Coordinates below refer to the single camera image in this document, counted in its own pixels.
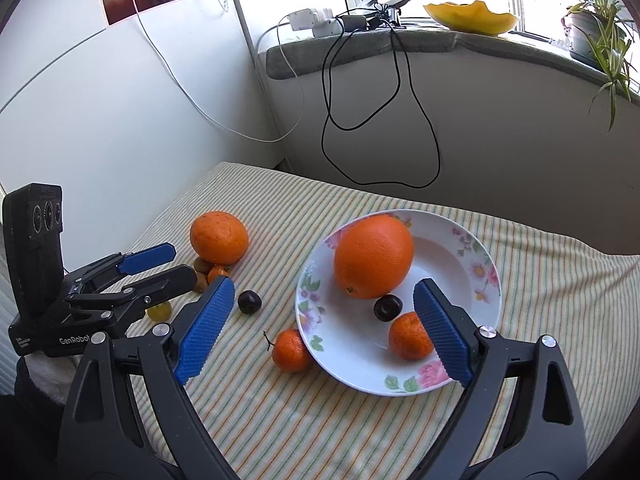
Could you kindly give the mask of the white gloved left hand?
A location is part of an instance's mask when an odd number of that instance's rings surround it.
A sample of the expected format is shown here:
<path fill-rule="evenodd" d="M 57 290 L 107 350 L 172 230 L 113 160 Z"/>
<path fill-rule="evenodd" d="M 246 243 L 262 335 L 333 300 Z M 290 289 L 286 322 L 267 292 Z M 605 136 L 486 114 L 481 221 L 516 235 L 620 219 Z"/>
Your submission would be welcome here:
<path fill-rule="evenodd" d="M 38 351 L 25 356 L 30 380 L 56 404 L 64 405 L 70 393 L 81 356 L 49 358 Z"/>

